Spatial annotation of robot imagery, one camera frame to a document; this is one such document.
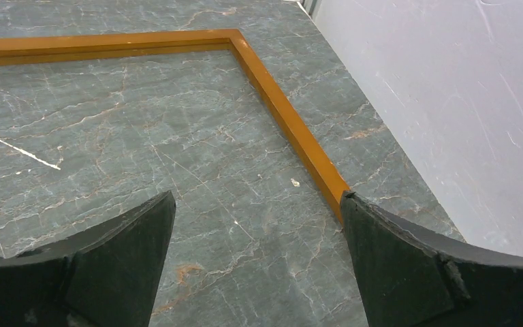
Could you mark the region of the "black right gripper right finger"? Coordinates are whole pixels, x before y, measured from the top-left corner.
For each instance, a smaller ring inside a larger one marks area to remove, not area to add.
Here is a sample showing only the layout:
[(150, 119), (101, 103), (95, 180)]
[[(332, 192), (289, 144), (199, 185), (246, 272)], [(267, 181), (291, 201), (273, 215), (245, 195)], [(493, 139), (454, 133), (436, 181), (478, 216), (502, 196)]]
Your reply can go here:
[(523, 257), (438, 234), (353, 191), (340, 212), (370, 326), (523, 326)]

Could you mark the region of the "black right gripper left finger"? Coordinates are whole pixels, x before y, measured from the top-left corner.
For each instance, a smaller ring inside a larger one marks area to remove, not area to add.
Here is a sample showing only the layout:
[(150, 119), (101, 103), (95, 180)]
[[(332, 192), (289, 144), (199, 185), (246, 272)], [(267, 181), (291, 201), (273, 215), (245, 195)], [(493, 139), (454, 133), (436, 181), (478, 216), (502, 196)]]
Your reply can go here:
[(175, 214), (166, 191), (67, 238), (0, 258), (0, 326), (147, 326)]

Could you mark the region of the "wooden picture frame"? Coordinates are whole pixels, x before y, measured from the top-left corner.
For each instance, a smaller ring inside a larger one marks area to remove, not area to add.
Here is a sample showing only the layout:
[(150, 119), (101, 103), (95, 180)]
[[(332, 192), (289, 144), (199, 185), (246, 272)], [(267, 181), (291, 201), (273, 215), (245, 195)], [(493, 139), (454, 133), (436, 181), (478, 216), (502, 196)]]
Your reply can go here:
[(0, 38), (0, 66), (230, 50), (338, 219), (349, 190), (300, 115), (238, 29)]

